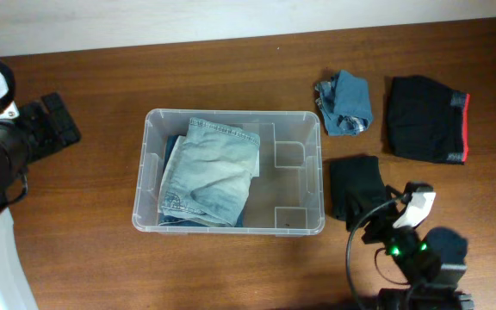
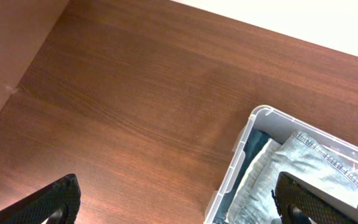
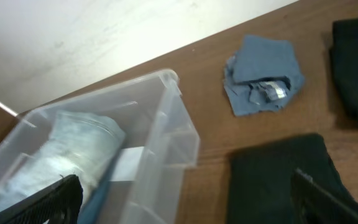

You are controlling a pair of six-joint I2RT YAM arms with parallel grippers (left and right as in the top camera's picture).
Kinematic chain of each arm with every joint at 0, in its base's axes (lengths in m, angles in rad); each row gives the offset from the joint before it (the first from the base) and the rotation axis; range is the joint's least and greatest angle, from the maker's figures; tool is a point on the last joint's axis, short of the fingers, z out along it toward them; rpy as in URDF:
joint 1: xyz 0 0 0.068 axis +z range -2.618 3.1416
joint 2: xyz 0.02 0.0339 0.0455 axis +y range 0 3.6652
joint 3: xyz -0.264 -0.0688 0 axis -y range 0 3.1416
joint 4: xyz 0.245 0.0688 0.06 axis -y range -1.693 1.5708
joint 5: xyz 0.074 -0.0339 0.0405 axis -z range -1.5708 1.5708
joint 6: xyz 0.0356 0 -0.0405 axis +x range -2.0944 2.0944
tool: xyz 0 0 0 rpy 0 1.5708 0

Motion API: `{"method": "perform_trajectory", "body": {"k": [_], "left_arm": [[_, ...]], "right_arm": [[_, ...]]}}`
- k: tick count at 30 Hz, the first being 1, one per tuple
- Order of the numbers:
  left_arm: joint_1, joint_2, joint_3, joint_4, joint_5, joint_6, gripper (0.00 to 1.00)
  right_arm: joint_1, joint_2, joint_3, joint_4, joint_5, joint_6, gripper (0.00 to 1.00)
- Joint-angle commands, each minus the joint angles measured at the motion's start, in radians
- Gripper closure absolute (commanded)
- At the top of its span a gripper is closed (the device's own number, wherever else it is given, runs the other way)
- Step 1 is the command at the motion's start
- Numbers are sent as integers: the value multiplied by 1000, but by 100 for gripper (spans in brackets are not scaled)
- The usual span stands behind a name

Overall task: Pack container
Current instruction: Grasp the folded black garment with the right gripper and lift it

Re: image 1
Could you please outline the black cloth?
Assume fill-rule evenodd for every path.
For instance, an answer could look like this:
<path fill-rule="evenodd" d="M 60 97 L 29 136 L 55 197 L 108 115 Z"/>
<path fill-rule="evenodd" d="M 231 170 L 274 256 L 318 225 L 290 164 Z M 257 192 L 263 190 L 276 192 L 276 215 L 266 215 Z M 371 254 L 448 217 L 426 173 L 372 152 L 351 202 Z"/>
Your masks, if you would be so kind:
<path fill-rule="evenodd" d="M 337 220 L 348 223 L 387 200 L 376 156 L 354 156 L 330 163 L 331 198 Z"/>

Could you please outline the black shorts with red band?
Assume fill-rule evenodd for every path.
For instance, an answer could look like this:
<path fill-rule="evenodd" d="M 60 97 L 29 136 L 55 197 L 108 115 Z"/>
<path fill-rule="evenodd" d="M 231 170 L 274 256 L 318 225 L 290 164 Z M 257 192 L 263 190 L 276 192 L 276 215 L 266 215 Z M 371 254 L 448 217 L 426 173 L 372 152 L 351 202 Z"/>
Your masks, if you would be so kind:
<path fill-rule="evenodd" d="M 387 137 L 392 153 L 434 164 L 465 164 L 469 103 L 469 93 L 431 78 L 394 77 L 387 100 Z"/>

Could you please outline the small blue denim garment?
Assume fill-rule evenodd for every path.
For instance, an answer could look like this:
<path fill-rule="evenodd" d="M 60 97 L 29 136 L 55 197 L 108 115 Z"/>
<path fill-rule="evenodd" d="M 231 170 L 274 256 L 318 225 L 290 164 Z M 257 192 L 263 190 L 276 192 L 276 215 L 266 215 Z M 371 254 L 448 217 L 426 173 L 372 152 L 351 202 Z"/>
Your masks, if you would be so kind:
<path fill-rule="evenodd" d="M 328 81 L 318 82 L 315 100 L 329 136 L 357 136 L 374 120 L 369 100 L 368 82 L 346 70 Z"/>

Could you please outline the clear plastic storage container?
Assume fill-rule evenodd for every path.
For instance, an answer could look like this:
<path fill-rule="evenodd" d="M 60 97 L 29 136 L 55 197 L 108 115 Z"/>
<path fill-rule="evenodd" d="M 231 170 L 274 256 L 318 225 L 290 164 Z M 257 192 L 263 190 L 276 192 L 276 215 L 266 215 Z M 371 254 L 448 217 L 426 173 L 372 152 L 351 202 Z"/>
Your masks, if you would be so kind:
<path fill-rule="evenodd" d="M 146 115 L 137 230 L 311 236 L 325 221 L 315 113 L 157 108 Z"/>

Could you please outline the dark blue jeans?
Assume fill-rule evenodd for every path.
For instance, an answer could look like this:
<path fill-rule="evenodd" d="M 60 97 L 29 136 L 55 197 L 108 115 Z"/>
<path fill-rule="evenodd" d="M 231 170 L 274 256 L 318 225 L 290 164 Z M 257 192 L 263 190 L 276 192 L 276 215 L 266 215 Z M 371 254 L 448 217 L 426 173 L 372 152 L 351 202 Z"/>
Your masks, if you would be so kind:
<path fill-rule="evenodd" d="M 250 187 L 245 167 L 217 158 L 217 145 L 205 148 L 176 135 L 166 143 L 159 191 L 160 226 L 242 227 Z"/>

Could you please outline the light grey jeans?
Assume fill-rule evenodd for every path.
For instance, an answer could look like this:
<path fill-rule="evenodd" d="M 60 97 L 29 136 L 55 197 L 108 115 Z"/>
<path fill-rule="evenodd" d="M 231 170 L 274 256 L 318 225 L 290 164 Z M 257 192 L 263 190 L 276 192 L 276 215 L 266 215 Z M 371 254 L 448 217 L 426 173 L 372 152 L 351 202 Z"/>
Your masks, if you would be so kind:
<path fill-rule="evenodd" d="M 159 224 L 236 227 L 257 172 L 259 148 L 256 133 L 191 118 L 164 170 Z"/>

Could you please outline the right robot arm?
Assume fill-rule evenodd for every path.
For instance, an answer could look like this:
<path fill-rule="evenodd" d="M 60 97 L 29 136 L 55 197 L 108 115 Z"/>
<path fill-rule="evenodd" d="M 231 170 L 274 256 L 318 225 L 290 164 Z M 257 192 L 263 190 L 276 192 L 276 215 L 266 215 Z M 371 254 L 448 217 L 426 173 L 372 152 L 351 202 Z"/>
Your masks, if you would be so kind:
<path fill-rule="evenodd" d="M 346 218 L 350 236 L 346 245 L 345 268 L 352 296 L 361 309 L 366 307 L 351 276 L 351 247 L 362 228 L 364 244 L 381 243 L 406 278 L 406 288 L 383 288 L 375 297 L 375 309 L 473 309 L 471 294 L 457 290 L 468 267 L 468 241 L 444 226 L 431 229 L 420 238 L 417 227 L 427 218 L 436 198 L 428 183 L 408 183 L 402 192 L 385 187 L 385 201 L 374 202 L 355 189 L 347 189 Z"/>

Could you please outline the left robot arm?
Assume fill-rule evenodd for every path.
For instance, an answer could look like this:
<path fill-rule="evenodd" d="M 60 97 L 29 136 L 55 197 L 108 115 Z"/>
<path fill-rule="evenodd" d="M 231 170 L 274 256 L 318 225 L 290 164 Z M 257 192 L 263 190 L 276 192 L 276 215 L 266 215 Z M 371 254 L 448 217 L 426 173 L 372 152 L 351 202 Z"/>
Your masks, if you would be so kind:
<path fill-rule="evenodd" d="M 10 208 L 28 194 L 28 166 L 77 144 L 81 133 L 61 96 L 16 106 L 14 72 L 0 59 L 0 309 L 35 309 Z"/>

